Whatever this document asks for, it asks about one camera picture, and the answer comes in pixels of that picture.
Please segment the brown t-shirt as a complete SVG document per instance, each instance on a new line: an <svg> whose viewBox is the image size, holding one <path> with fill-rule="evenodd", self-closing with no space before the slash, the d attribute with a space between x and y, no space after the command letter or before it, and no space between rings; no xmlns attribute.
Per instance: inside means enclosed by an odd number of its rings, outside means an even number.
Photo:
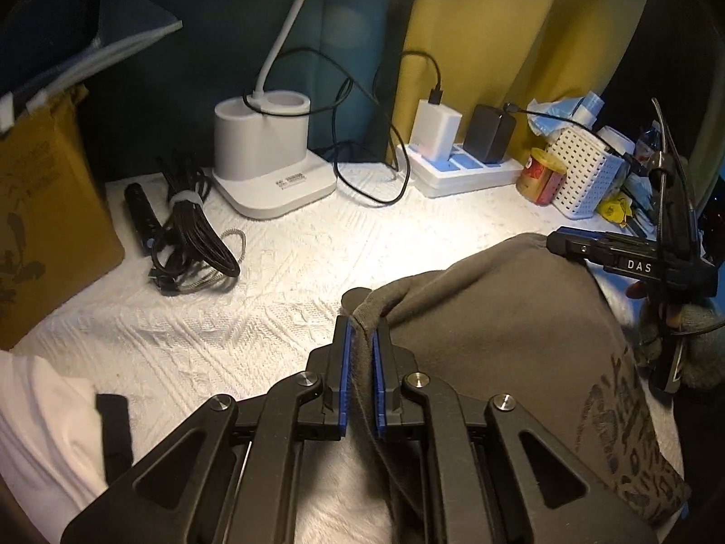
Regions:
<svg viewBox="0 0 725 544"><path fill-rule="evenodd" d="M352 313L354 395L399 543L651 543L688 485L621 324L537 233Z"/></svg>

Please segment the yellow snack bag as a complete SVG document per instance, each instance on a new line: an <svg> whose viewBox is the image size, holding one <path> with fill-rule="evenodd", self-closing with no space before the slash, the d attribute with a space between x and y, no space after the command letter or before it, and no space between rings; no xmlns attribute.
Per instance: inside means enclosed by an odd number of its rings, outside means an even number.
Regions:
<svg viewBox="0 0 725 544"><path fill-rule="evenodd" d="M596 213L608 222L625 227L633 216L632 199L621 190L609 194L597 204Z"/></svg>

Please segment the white perforated basket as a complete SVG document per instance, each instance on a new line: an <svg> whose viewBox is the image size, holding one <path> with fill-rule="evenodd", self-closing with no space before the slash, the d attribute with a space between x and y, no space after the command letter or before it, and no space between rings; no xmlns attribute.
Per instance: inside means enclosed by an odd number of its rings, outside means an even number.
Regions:
<svg viewBox="0 0 725 544"><path fill-rule="evenodd" d="M553 205L568 219L591 218L624 163L622 155L576 126L561 130L548 152L566 167Z"/></svg>

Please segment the red tin can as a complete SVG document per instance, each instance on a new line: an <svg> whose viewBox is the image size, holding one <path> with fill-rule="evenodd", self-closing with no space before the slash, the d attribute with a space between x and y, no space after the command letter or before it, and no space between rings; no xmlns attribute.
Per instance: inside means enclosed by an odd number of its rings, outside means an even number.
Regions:
<svg viewBox="0 0 725 544"><path fill-rule="evenodd" d="M516 189L533 204L549 205L565 180L565 175L566 166L559 157L534 147L516 180Z"/></svg>

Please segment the clear snack jar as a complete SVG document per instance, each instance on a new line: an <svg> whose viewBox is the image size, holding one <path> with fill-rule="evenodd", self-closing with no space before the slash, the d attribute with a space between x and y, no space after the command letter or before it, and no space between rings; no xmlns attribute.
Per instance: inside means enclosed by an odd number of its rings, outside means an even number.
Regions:
<svg viewBox="0 0 725 544"><path fill-rule="evenodd" d="M599 163L605 170L614 171L617 168L624 168L625 171L634 170L635 145L628 136L612 126L605 125L595 131L594 138L601 155Z"/></svg>

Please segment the white power strip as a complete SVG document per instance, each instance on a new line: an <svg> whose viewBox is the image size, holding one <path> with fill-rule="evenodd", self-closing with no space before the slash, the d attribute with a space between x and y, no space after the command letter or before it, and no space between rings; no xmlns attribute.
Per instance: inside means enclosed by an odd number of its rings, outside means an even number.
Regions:
<svg viewBox="0 0 725 544"><path fill-rule="evenodd" d="M429 199L514 184L522 171L522 166L514 159L484 165L464 151L461 145L452 147L449 158L442 162L425 159L415 145L407 145L404 151L411 163L414 187ZM404 167L404 151L397 146L396 154L401 167Z"/></svg>

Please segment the black charger adapter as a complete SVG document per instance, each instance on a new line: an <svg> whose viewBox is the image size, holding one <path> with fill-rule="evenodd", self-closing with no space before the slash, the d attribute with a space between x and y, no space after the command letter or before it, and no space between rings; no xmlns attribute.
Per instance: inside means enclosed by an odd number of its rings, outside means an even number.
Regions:
<svg viewBox="0 0 725 544"><path fill-rule="evenodd" d="M504 109L477 104L463 139L463 150L480 163L499 163L508 150L516 121Z"/></svg>

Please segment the white charger adapter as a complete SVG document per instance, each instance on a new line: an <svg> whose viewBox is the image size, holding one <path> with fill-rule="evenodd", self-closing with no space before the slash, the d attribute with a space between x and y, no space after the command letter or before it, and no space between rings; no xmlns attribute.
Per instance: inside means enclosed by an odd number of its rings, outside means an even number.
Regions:
<svg viewBox="0 0 725 544"><path fill-rule="evenodd" d="M445 104L421 100L416 110L409 145L430 162L450 157L462 114Z"/></svg>

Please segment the yellow curtain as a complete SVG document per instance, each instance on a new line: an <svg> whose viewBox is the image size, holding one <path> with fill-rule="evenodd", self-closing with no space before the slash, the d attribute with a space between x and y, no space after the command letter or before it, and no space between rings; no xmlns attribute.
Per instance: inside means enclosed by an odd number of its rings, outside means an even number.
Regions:
<svg viewBox="0 0 725 544"><path fill-rule="evenodd" d="M407 49L440 65L445 104L471 120L478 104L601 93L646 0L413 0Z"/></svg>

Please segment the white desk lamp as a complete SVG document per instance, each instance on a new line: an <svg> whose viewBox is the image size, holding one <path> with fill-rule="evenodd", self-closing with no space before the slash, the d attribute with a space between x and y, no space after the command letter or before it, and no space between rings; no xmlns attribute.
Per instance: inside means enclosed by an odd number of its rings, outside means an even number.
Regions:
<svg viewBox="0 0 725 544"><path fill-rule="evenodd" d="M303 93L266 89L306 0L294 0L250 95L216 104L211 175L245 218L271 220L321 200L335 189L333 167L309 151L311 101Z"/></svg>

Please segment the cardboard box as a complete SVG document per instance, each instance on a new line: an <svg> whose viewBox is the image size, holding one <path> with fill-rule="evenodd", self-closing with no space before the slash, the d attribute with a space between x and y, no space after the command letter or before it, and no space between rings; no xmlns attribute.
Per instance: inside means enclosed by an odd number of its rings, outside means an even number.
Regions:
<svg viewBox="0 0 725 544"><path fill-rule="evenodd" d="M1 348L124 259L83 152L75 86L1 135Z"/></svg>

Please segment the tablet computer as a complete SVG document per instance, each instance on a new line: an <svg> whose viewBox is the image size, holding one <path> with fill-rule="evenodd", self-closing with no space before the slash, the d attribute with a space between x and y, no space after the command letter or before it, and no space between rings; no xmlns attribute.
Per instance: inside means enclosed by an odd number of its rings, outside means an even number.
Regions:
<svg viewBox="0 0 725 544"><path fill-rule="evenodd" d="M181 28L150 0L1 0L1 130Z"/></svg>

